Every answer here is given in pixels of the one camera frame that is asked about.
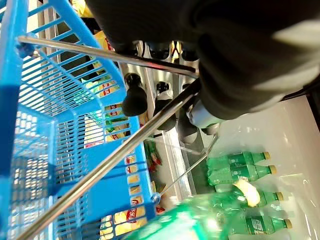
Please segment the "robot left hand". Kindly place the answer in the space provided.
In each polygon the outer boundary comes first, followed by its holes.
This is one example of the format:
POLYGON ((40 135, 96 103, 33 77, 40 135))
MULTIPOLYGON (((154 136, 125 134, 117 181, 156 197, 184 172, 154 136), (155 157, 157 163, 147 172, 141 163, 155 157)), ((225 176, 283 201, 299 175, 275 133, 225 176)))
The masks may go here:
POLYGON ((182 43, 199 60, 200 92, 179 118, 180 140, 254 113, 320 75, 317 0, 88 0, 119 54, 136 41, 182 43))

